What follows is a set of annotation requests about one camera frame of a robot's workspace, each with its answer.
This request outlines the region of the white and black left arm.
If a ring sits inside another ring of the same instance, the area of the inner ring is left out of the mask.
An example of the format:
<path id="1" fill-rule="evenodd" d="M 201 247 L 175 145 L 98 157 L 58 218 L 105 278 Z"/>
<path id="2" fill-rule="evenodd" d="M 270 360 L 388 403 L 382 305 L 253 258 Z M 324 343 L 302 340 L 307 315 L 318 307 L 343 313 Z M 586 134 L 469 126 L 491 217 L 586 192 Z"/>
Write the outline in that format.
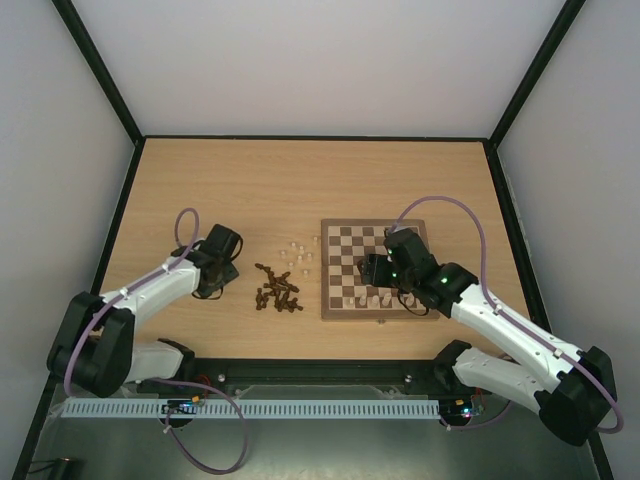
<path id="1" fill-rule="evenodd" d="M 240 234 L 216 224 L 206 238 L 178 247 L 133 283 L 99 295 L 77 294 L 49 351 L 49 372 L 66 390 L 76 385 L 102 398 L 126 383 L 176 379 L 194 353 L 167 339 L 137 344 L 136 331 L 183 296 L 219 298 L 239 276 L 233 261 L 242 248 Z"/>

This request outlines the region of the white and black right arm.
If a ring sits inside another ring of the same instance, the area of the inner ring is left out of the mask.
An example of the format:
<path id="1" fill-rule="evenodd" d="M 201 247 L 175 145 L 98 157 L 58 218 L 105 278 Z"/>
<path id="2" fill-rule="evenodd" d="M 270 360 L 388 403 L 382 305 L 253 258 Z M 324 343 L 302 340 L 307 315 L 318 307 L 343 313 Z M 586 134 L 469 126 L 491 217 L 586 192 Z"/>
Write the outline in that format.
<path id="1" fill-rule="evenodd" d="M 439 363 L 445 390 L 479 387 L 536 414 L 557 438 L 582 446 L 617 408 L 611 358 L 593 346 L 583 350 L 541 329 L 493 296 L 457 263 L 439 263 L 409 229 L 389 234 L 382 254 L 357 264 L 364 284 L 410 294 L 426 309 L 466 325 L 507 354 L 491 357 L 471 346 Z"/>

